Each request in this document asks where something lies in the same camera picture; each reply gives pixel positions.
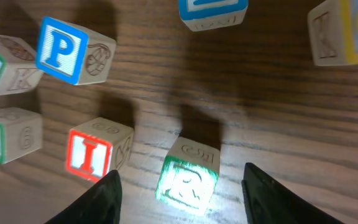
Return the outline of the green R block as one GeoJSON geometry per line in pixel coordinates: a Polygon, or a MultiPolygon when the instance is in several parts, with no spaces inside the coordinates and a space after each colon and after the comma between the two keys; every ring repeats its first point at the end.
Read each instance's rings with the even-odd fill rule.
{"type": "Polygon", "coordinates": [[[155,198],[203,215],[219,179],[220,151],[179,137],[165,156],[155,198]]]}

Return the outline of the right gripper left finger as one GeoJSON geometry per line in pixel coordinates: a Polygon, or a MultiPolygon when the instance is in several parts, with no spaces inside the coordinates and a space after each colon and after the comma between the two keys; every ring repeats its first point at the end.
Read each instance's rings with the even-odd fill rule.
{"type": "Polygon", "coordinates": [[[45,224],[119,224],[121,204],[121,179],[112,170],[45,224]]]}

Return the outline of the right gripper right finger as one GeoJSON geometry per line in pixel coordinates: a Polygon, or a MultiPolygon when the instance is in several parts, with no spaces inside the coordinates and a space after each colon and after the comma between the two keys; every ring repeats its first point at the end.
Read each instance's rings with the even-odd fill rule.
{"type": "Polygon", "coordinates": [[[244,167],[242,191],[249,224],[344,224],[251,162],[244,167]]]}

